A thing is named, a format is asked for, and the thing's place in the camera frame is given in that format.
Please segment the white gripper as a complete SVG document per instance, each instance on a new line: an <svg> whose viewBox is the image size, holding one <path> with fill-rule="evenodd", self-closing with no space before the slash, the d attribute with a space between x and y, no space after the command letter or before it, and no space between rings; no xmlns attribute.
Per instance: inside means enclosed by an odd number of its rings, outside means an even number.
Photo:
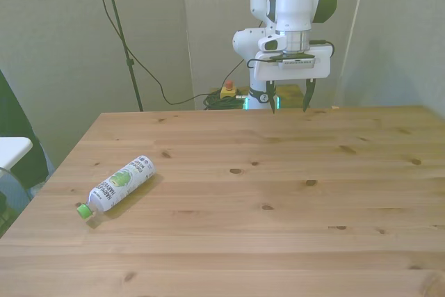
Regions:
<svg viewBox="0 0 445 297"><path fill-rule="evenodd" d="M297 54L282 51L258 52L250 59L254 78L266 82L270 108L275 113L276 85L274 81L306 79L306 91L302 109L310 105L316 87L316 79L324 79L331 71L331 45L312 45L309 50Z"/></svg>

